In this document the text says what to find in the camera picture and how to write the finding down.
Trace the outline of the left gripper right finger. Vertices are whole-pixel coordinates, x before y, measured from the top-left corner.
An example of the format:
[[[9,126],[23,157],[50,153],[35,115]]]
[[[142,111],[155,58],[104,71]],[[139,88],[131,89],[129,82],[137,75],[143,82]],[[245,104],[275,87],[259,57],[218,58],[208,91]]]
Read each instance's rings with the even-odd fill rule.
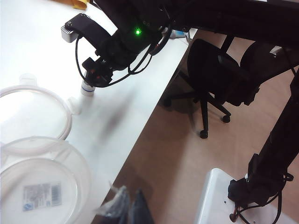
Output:
[[[135,200],[130,209],[131,224],[154,224],[154,219],[141,189],[135,194]]]

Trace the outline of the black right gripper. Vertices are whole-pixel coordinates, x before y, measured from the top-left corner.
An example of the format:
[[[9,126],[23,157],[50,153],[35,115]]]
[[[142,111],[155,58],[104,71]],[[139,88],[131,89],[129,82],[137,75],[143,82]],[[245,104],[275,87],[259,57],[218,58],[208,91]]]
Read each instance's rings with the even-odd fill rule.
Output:
[[[112,81],[113,71],[103,58],[99,57],[94,61],[89,57],[82,66],[86,70],[85,81],[91,87],[107,87]]]

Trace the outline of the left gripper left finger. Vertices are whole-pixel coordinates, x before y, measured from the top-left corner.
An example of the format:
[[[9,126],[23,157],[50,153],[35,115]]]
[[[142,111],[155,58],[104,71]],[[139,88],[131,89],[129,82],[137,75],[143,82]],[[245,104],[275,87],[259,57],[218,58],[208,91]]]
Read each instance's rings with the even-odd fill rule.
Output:
[[[113,186],[114,197],[97,208],[94,217],[95,224],[126,224],[130,198],[126,186]]]

